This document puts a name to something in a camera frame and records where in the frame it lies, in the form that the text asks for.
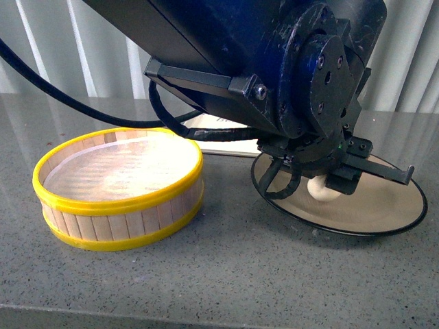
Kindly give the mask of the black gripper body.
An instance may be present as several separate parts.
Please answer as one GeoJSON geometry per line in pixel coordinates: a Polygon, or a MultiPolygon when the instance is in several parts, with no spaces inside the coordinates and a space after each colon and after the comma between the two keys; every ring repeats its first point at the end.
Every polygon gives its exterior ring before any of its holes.
{"type": "Polygon", "coordinates": [[[265,138],[258,148],[269,165],[260,178],[261,195],[292,195],[302,177],[345,195],[368,173],[407,185],[414,167],[402,171],[370,161],[372,143],[353,136],[361,108],[346,48],[335,34],[312,34],[293,45],[289,77],[279,88],[279,120],[285,138],[265,138]]]}

